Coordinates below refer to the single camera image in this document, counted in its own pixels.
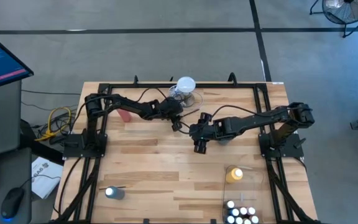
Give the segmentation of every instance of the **small bottle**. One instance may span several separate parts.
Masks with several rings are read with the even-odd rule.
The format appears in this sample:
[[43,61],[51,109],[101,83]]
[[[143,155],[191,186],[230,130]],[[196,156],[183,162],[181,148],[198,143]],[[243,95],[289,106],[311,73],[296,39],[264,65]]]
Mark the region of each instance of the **small bottle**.
[[243,224],[251,224],[251,221],[248,218],[242,220]]
[[240,208],[240,215],[244,216],[244,215],[246,215],[246,214],[247,214],[247,208],[241,207],[241,208]]
[[234,217],[229,215],[228,217],[226,217],[226,223],[228,224],[233,224],[234,223]]
[[106,197],[121,200],[125,196],[125,191],[117,187],[108,187],[105,191]]
[[224,204],[224,207],[227,208],[227,209],[234,208],[234,202],[233,201],[227,201]]
[[226,174],[226,182],[229,184],[235,183],[242,179],[242,170],[234,168]]
[[252,207],[249,207],[248,209],[248,215],[255,215],[255,209],[254,208],[252,208]]
[[236,208],[230,209],[230,210],[229,210],[229,215],[232,215],[232,216],[234,216],[234,217],[237,217],[237,216],[240,215],[240,211],[239,211],[238,209],[236,209]]
[[242,224],[242,218],[241,217],[236,218],[236,224]]
[[253,224],[257,224],[259,222],[259,218],[256,215],[249,217],[249,219]]

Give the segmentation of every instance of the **yellow bottle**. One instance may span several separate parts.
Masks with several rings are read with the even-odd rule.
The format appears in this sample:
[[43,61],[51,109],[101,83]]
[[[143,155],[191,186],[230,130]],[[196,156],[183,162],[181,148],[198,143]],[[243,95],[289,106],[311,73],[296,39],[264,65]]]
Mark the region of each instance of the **yellow bottle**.
[[239,168],[233,168],[226,174],[226,182],[231,184],[242,179],[242,170]]

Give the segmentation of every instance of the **white paper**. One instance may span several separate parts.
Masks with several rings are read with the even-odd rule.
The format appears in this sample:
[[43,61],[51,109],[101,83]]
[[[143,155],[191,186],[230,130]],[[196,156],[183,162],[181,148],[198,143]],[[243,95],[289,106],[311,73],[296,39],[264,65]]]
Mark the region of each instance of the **white paper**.
[[32,191],[37,194],[40,198],[45,199],[49,196],[52,190],[59,183],[60,178],[51,179],[48,177],[38,175],[47,175],[49,177],[62,177],[63,166],[50,162],[47,159],[38,157],[32,163],[31,180]]

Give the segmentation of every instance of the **electric fan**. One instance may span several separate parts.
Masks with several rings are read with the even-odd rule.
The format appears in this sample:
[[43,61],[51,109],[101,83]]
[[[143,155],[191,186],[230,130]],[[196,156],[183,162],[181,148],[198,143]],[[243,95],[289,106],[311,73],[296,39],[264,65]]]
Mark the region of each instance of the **electric fan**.
[[310,15],[323,13],[333,23],[344,25],[343,37],[351,35],[357,27],[346,34],[346,26],[358,22],[358,0],[322,0],[322,12],[313,12],[312,9],[319,0],[316,0],[310,8]]

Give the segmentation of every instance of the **black floor line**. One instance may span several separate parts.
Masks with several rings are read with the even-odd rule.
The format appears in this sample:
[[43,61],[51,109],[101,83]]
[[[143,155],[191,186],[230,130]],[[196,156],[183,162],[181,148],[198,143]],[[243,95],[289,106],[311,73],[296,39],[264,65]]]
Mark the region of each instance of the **black floor line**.
[[[261,28],[261,32],[343,32],[343,27],[333,28]],[[348,32],[353,31],[354,27],[348,27]]]
[[252,19],[254,20],[256,40],[258,42],[259,55],[260,55],[260,59],[262,61],[262,69],[263,69],[265,81],[271,82],[272,76],[270,75],[269,64],[267,63],[264,39],[262,37],[262,33],[261,33],[261,29],[260,29],[258,12],[256,9],[255,0],[249,0],[249,4],[251,7],[251,12],[252,12]]
[[157,29],[86,29],[86,30],[0,30],[0,34],[177,34],[177,33],[255,32],[254,28],[157,28]]

